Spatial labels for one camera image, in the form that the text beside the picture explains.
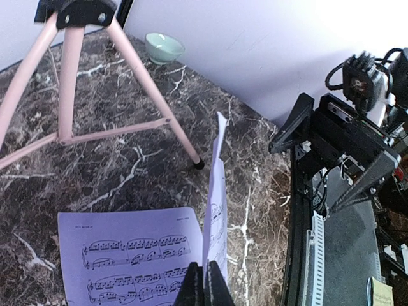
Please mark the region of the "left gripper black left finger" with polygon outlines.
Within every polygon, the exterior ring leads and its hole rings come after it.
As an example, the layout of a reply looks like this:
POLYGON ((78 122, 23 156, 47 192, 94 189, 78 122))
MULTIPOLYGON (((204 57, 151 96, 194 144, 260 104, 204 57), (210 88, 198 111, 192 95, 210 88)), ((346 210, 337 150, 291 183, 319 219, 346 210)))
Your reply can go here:
POLYGON ((196 262, 189 264, 174 306, 203 306, 203 269, 196 262))

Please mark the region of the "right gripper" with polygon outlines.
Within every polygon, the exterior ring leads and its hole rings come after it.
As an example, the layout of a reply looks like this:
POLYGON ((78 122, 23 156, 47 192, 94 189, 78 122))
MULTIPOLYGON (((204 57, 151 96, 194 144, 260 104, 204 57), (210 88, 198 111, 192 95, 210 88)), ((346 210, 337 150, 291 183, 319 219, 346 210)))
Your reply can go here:
POLYGON ((321 97, 313 111, 314 98, 301 93, 289 117, 268 145, 269 153, 281 153, 303 143, 307 137, 311 151, 299 162, 300 169, 312 178, 322 168, 332 169, 340 157, 352 157, 364 172, 328 209, 327 217, 367 201, 379 190, 400 164, 400 155, 386 142, 386 136, 367 119, 333 94, 321 97))

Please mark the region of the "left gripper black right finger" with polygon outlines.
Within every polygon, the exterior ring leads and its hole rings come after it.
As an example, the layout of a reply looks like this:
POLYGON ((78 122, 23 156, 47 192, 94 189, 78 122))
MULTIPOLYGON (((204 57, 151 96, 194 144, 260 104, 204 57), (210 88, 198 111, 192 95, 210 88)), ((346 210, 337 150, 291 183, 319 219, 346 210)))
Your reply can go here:
POLYGON ((205 306, 234 306, 230 291, 216 261, 209 261, 203 281, 205 306))

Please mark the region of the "pink folding music stand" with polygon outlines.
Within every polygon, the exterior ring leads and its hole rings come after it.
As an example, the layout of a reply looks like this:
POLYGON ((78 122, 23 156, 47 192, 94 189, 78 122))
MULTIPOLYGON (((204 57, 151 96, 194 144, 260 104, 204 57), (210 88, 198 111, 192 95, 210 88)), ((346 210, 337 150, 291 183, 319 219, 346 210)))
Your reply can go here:
POLYGON ((34 21, 42 23, 44 27, 27 56, 20 63, 2 100, 1 138, 5 138, 18 103, 42 57, 57 33, 64 31, 60 75, 58 78, 58 129, 56 132, 3 157, 1 159, 1 168, 8 167, 52 142, 73 145, 155 129, 163 125, 170 126, 193 161, 194 167, 198 170, 204 168, 204 161, 188 139, 154 79, 134 49, 133 44, 121 28, 115 17, 116 9, 117 5, 113 1, 39 1, 34 21), (88 83, 83 77, 79 76, 78 65, 80 64, 80 53, 87 25, 101 26, 106 31, 122 57, 119 62, 124 62, 129 66, 139 87, 155 104, 161 114, 160 119, 86 135, 75 136, 73 134, 75 98, 79 98, 82 103, 89 102, 91 106, 96 106, 97 101, 93 95, 97 94, 101 99, 112 98, 116 92, 113 87, 109 86, 93 90, 86 89, 88 83))

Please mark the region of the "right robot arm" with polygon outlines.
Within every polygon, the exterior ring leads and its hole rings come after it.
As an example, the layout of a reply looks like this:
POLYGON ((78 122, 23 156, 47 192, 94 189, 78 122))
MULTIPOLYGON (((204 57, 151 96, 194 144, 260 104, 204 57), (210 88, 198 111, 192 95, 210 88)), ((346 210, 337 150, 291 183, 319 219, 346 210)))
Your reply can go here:
POLYGON ((401 140, 401 130, 376 126, 333 94, 322 96, 315 108, 314 99, 302 93, 268 150, 274 154, 310 142, 310 151, 295 157, 295 174, 304 184, 322 168, 331 170, 343 157, 350 158, 361 174, 328 209, 334 214, 371 198, 397 169, 401 157, 393 146, 401 140))

